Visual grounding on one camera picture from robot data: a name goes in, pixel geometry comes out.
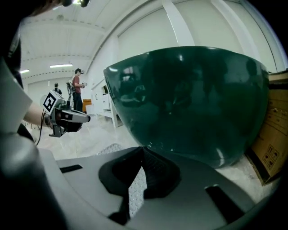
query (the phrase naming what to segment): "dark green plastic bowl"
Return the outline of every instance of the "dark green plastic bowl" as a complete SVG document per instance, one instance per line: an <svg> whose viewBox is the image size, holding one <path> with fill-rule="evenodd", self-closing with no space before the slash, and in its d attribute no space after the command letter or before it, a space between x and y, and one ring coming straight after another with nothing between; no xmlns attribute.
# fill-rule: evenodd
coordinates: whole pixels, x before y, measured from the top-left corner
<svg viewBox="0 0 288 230"><path fill-rule="evenodd" d="M140 144L212 167L239 159L266 113L266 68L224 49L155 50L111 65L104 75L121 120Z"/></svg>

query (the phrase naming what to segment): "red shirt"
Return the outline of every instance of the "red shirt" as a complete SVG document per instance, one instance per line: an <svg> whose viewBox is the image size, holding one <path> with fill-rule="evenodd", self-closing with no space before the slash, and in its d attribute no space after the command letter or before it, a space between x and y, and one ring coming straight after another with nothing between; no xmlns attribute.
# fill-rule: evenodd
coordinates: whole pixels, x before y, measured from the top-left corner
<svg viewBox="0 0 288 230"><path fill-rule="evenodd" d="M80 87L75 87L75 83L78 83L78 84L79 84L79 82L80 82L79 77L78 77L78 76L75 76L75 77L73 78L72 85L74 86L76 93L81 93Z"/></svg>

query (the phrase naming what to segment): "floor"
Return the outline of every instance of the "floor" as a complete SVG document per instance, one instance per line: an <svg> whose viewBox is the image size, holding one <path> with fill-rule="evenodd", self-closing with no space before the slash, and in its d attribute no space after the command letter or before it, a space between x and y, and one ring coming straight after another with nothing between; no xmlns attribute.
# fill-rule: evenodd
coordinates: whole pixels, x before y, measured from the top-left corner
<svg viewBox="0 0 288 230"><path fill-rule="evenodd" d="M118 128L114 128L110 118L92 116L91 121L83 124L81 130L66 133L61 138L49 137L52 130L44 128L38 147L52 151L54 158L59 160L95 155L111 144L119 144L122 148L138 146L121 121L119 124ZM38 129L30 129L30 132L38 139ZM241 187L255 203L271 194L277 186L277 181L262 186L245 156L233 166L217 171Z"/></svg>

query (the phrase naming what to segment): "ceiling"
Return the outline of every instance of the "ceiling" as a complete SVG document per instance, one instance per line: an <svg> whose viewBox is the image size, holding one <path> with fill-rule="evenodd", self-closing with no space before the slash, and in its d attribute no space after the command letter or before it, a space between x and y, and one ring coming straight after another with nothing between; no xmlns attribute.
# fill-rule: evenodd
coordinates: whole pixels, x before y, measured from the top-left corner
<svg viewBox="0 0 288 230"><path fill-rule="evenodd" d="M101 39L113 23L139 0L92 0L86 8L73 4L25 19L20 27L24 83L71 77L87 70ZM50 68L50 65L73 67Z"/></svg>

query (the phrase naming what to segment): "black cable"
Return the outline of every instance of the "black cable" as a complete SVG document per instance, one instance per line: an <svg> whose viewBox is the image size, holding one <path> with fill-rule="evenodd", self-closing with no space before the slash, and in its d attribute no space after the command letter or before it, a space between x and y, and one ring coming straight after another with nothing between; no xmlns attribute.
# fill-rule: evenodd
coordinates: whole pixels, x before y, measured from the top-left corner
<svg viewBox="0 0 288 230"><path fill-rule="evenodd" d="M38 144L39 144L39 141L40 141L40 138L41 138L41 132L42 132L42 126L43 126L43 119L44 119L44 115L45 115L45 113L44 113L44 109L43 109L43 111L42 111L42 115L41 115L41 127L40 127L40 135L39 135L39 140L38 140L38 142L37 142L37 144L36 144L36 145L38 145Z"/></svg>

